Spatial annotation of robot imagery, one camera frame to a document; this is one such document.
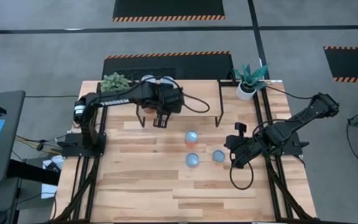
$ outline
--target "black floor mat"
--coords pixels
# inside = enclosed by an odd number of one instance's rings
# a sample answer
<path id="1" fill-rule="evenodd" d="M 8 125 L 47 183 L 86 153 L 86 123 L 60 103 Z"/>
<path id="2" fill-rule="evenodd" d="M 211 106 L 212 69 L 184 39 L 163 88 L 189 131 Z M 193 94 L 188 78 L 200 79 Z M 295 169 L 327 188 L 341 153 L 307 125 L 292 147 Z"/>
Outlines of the black floor mat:
<path id="1" fill-rule="evenodd" d="M 358 83 L 358 47 L 324 47 L 336 82 Z"/>
<path id="2" fill-rule="evenodd" d="M 224 19 L 222 0 L 116 0 L 114 22 Z"/>
<path id="3" fill-rule="evenodd" d="M 117 72 L 129 80 L 140 80 L 144 75 L 157 78 L 168 75 L 178 80 L 223 80 L 232 68 L 228 51 L 115 55 L 104 60 L 103 75 Z"/>

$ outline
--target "orange striped border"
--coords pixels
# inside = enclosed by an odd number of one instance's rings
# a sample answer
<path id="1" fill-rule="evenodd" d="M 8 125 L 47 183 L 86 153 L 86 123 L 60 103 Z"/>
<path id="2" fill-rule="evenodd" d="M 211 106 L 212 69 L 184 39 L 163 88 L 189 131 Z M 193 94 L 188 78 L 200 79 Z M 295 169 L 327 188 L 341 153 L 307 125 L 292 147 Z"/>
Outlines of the orange striped border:
<path id="1" fill-rule="evenodd" d="M 184 55 L 211 55 L 211 54 L 230 54 L 230 51 L 210 51 L 210 52 L 181 52 L 181 53 L 160 53 L 160 54 L 137 54 L 137 55 L 110 55 L 105 56 L 106 59 L 111 58 L 134 58 L 134 57 L 165 57 L 165 56 L 184 56 Z"/>
<path id="2" fill-rule="evenodd" d="M 139 17 L 114 17 L 113 22 L 155 22 L 155 21 L 206 21 L 224 20 L 222 15 L 200 15 L 200 16 L 139 16 Z"/>
<path id="3" fill-rule="evenodd" d="M 358 50 L 358 47 L 324 46 L 324 50 L 327 49 Z"/>
<path id="4" fill-rule="evenodd" d="M 334 78 L 335 82 L 347 82 L 347 83 L 358 83 L 357 77 L 336 77 Z"/>

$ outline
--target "succulent plant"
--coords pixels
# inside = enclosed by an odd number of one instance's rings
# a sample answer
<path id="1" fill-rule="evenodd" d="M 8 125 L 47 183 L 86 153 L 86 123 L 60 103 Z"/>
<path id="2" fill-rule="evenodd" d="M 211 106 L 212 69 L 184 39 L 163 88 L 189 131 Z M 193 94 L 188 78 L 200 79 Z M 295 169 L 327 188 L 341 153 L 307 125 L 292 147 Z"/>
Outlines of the succulent plant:
<path id="1" fill-rule="evenodd" d="M 241 84 L 245 89 L 260 90 L 267 85 L 265 82 L 259 81 L 266 74 L 267 65 L 258 68 L 253 74 L 251 74 L 251 68 L 249 64 L 247 66 L 242 64 L 242 71 L 244 74 L 241 74 L 237 69 L 234 69 L 236 77 L 241 79 Z"/>
<path id="2" fill-rule="evenodd" d="M 110 76 L 105 75 L 103 78 L 100 86 L 102 92 L 126 90 L 129 88 L 129 80 L 126 79 L 124 75 L 119 75 L 117 72 L 114 72 L 114 74 Z"/>

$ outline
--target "floor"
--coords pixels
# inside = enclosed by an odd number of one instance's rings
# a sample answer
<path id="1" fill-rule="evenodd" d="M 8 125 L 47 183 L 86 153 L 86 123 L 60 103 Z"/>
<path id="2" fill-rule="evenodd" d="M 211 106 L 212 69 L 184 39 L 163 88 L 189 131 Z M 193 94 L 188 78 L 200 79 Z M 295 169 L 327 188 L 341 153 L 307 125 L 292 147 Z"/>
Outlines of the floor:
<path id="1" fill-rule="evenodd" d="M 243 62 L 256 67 L 260 57 L 270 65 L 270 78 L 283 80 L 287 92 L 320 91 L 340 102 L 335 118 L 313 121 L 299 134 L 310 142 L 304 160 L 319 218 L 358 223 L 358 160 L 346 141 L 346 119 L 358 113 L 358 83 L 334 82 L 323 51 L 325 45 L 358 47 L 358 0 L 253 0 L 257 21 L 249 2 L 223 0 L 224 21 L 112 23 L 114 0 L 0 0 L 0 91 L 76 95 L 83 80 L 100 79 L 106 55 L 230 50 L 235 67 Z M 255 22 L 263 46 L 252 30 Z M 161 29 L 141 29 L 147 27 Z M 194 30 L 168 32 L 167 27 Z M 26 99 L 17 133 L 31 139 L 65 134 L 73 100 Z M 308 104 L 288 102 L 294 114 Z M 358 128 L 351 128 L 350 138 L 358 153 Z M 14 150 L 21 158 L 40 156 L 20 144 Z M 51 208 L 24 210 L 19 223 L 43 222 Z"/>

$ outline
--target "orange and black hazard stripe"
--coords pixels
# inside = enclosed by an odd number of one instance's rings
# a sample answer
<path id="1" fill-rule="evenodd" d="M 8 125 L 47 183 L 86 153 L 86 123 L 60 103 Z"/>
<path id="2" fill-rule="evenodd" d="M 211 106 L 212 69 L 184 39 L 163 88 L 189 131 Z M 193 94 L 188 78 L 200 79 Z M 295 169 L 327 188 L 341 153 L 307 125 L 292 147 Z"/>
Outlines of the orange and black hazard stripe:
<path id="1" fill-rule="evenodd" d="M 358 83 L 358 47 L 325 46 L 335 82 Z"/>
<path id="2" fill-rule="evenodd" d="M 358 50 L 358 47 L 339 47 L 339 46 L 324 46 L 324 50 L 336 49 L 336 50 Z"/>
<path id="3" fill-rule="evenodd" d="M 224 20 L 220 15 L 203 16 L 137 16 L 137 17 L 114 17 L 113 22 L 155 22 L 155 21 L 208 21 Z"/>
<path id="4" fill-rule="evenodd" d="M 334 78 L 335 82 L 350 82 L 358 83 L 358 77 L 336 77 Z"/>
<path id="5" fill-rule="evenodd" d="M 209 52 L 182 52 L 182 53 L 160 53 L 160 54 L 136 54 L 136 55 L 111 55 L 104 59 L 111 58 L 137 58 L 137 57 L 166 57 L 166 56 L 184 56 L 184 55 L 217 55 L 230 54 L 230 51 L 209 51 Z"/>

